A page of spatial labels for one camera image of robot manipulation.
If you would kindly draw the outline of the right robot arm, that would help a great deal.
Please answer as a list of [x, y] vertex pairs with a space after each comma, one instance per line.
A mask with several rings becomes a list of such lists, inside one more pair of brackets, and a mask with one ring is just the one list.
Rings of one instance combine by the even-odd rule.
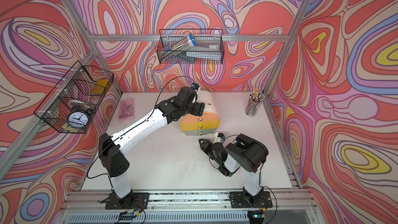
[[224, 145], [227, 139], [217, 133], [215, 140], [199, 139], [200, 149], [209, 157], [210, 164], [226, 177], [244, 170], [245, 183], [241, 191], [231, 191], [228, 197], [231, 208], [269, 208], [271, 196], [261, 185], [261, 170], [269, 155], [261, 142], [244, 134], [234, 135], [235, 140]]

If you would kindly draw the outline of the peach top drawer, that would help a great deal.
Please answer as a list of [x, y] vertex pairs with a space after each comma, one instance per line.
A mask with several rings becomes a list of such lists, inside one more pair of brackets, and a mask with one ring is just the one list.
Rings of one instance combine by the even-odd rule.
[[194, 116], [194, 115], [186, 115], [184, 116], [181, 121], [183, 124], [187, 123], [215, 123], [220, 124], [220, 117], [218, 114], [213, 112], [204, 112], [202, 116]]

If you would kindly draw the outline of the yellow drawer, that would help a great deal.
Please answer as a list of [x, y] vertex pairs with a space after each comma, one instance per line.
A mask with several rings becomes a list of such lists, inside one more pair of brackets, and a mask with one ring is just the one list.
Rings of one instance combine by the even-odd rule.
[[180, 122], [180, 128], [182, 131], [202, 131], [202, 132], [213, 132], [219, 127], [219, 120], [212, 121], [194, 121], [194, 122]]

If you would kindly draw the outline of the grey green bottom drawer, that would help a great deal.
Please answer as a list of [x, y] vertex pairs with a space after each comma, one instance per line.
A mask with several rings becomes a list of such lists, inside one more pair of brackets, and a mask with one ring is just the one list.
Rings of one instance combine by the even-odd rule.
[[216, 130], [217, 130], [217, 128], [185, 130], [185, 131], [183, 131], [183, 133], [188, 136], [203, 136], [203, 135], [208, 135], [208, 134], [214, 134], [216, 132]]

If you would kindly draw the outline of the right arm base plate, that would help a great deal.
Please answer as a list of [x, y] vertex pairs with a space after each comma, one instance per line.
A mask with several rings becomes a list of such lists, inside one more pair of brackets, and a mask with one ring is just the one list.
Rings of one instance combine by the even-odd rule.
[[273, 207], [272, 199], [268, 191], [260, 191], [257, 195], [252, 196], [245, 191], [229, 192], [231, 208], [271, 208]]

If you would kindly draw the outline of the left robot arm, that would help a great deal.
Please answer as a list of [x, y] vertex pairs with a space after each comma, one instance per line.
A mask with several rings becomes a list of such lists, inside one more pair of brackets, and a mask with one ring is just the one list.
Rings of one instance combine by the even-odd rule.
[[108, 135], [100, 136], [98, 157], [102, 166], [107, 170], [112, 190], [117, 199], [132, 196], [127, 170], [130, 166], [126, 154], [140, 141], [154, 131], [178, 121], [185, 115], [201, 117], [205, 103], [198, 102], [199, 84], [183, 87], [176, 96], [156, 103], [153, 110], [145, 117], [129, 127]]

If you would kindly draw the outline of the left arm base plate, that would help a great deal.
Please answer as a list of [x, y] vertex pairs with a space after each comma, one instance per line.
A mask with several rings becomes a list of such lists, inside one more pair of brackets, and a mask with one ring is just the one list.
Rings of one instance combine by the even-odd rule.
[[119, 199], [114, 193], [111, 193], [101, 203], [106, 204], [106, 209], [146, 209], [149, 203], [149, 196], [150, 194], [146, 192], [130, 192], [124, 198]]

